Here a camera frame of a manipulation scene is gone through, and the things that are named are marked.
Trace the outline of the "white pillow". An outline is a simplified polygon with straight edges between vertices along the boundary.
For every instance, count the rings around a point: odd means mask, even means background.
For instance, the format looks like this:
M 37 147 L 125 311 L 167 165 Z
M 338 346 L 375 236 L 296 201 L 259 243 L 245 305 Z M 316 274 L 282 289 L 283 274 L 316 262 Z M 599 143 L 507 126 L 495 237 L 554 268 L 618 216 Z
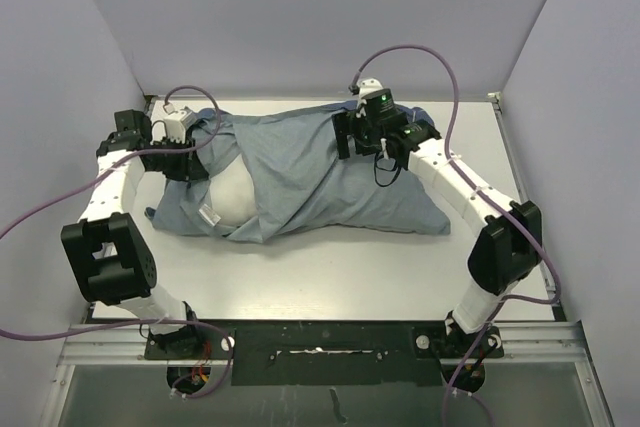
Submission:
M 240 227 L 258 214 L 253 180 L 241 155 L 210 179 L 209 195 L 224 226 Z

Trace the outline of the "blue pillowcase with fish print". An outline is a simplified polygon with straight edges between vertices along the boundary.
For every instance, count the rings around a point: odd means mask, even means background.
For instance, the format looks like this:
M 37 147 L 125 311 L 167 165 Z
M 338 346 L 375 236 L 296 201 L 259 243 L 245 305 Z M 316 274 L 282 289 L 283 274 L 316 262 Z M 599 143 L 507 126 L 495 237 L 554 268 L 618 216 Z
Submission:
M 380 187 L 372 158 L 338 158 L 331 117 L 354 106 L 348 101 L 266 116 L 201 110 L 194 136 L 213 139 L 198 153 L 209 179 L 167 181 L 158 205 L 146 208 L 146 218 L 155 229 L 175 235 L 258 244 L 329 225 L 448 235 L 448 217 L 414 174 L 404 172 L 391 186 Z M 209 187 L 237 155 L 253 180 L 258 214 L 235 228 L 219 223 Z

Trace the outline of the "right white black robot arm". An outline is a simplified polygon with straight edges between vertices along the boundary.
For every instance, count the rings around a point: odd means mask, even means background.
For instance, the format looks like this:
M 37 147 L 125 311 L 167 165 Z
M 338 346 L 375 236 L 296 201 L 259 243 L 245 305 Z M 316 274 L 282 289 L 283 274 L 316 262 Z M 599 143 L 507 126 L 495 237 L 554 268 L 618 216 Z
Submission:
M 471 277 L 445 320 L 445 342 L 459 356 L 481 343 L 481 328 L 500 302 L 540 263 L 540 209 L 494 189 L 453 153 L 426 120 L 412 120 L 379 82 L 355 87 L 354 109 L 332 118 L 340 159 L 352 153 L 393 161 L 432 187 L 467 223 L 476 241 L 467 260 Z

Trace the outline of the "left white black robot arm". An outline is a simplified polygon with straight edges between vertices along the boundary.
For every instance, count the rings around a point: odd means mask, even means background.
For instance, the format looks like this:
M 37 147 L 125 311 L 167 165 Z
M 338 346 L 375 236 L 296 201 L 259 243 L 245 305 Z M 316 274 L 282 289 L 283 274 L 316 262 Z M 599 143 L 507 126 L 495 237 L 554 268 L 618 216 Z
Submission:
M 131 210 L 148 172 L 169 180 L 203 180 L 208 173 L 194 151 L 196 114 L 183 108 L 162 119 L 153 137 L 140 111 L 116 113 L 116 129 L 96 151 L 97 183 L 79 220 L 63 227 L 61 242 L 82 296 L 149 321 L 148 341 L 167 354 L 190 358 L 205 344 L 196 314 L 158 282 L 156 262 Z

